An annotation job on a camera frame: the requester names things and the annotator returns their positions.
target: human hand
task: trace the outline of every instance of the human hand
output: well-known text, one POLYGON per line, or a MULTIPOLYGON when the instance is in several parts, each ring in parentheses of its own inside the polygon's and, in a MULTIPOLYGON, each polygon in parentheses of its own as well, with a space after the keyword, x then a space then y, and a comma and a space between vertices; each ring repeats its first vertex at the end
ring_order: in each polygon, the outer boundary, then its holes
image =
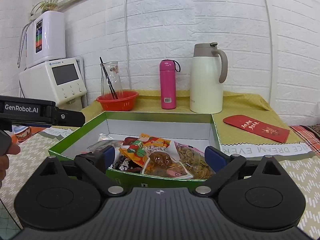
POLYGON ((7 150, 6 154, 0 157, 0 181, 6 176, 6 170, 9 168, 9 158, 7 154, 16 155, 20 152, 19 145, 13 143, 7 150))

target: green gift box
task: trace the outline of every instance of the green gift box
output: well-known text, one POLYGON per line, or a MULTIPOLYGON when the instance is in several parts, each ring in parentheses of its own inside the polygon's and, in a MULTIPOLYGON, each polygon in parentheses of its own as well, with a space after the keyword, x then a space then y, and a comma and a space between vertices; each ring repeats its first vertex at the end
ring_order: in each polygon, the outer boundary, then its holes
MULTIPOLYGON (((70 160, 98 141, 100 134, 115 140, 141 133, 191 145, 204 152, 209 145, 220 149, 211 114, 144 113, 105 111, 49 149, 50 155, 70 160)), ((122 187, 187 187, 193 190, 204 180, 172 179, 107 169, 106 175, 122 187)))

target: snack packet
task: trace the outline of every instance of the snack packet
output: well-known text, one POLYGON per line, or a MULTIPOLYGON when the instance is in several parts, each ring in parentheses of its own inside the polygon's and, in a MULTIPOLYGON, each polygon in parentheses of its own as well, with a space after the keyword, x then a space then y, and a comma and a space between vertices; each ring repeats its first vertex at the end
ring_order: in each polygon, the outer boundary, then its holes
POLYGON ((146 151, 148 160, 141 174, 179 179, 191 179, 193 177, 181 162, 176 162, 170 158, 166 152, 166 147, 150 145, 146 151))
POLYGON ((134 173, 140 173, 142 170, 141 166, 139 166, 137 163, 134 163, 129 158, 126 158, 125 156, 121 155, 119 160, 119 166, 116 167, 117 170, 120 171, 127 171, 127 172, 134 172, 134 173))
POLYGON ((170 140, 152 137, 142 133, 139 138, 125 138, 124 145, 120 147, 120 153, 143 167, 148 160, 148 153, 146 152, 147 147, 154 146, 166 148, 169 145, 170 140))
POLYGON ((194 179, 208 179, 215 172, 205 162, 204 153, 190 145, 174 142, 180 161, 185 168, 193 175, 194 179))

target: metal screw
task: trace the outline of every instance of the metal screw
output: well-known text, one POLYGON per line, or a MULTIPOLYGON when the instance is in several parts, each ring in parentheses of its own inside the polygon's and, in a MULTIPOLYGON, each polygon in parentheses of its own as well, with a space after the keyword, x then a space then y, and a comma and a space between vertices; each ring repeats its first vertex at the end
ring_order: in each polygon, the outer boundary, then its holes
POLYGON ((111 186, 108 188, 109 193, 111 194, 120 194, 123 192, 123 187, 121 186, 111 186))
POLYGON ((196 192, 199 194, 208 194, 211 192, 211 189, 208 186, 199 186, 196 187, 196 192))

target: red plastic basket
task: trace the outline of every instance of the red plastic basket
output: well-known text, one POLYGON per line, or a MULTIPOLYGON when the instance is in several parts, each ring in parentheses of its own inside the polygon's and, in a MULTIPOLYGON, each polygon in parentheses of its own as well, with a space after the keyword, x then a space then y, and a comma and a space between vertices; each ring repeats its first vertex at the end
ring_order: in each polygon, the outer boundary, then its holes
POLYGON ((105 111, 130 111, 138 95, 139 93, 135 91, 123 91, 123 98, 113 99, 112 94, 109 93, 99 96, 97 101, 105 111))

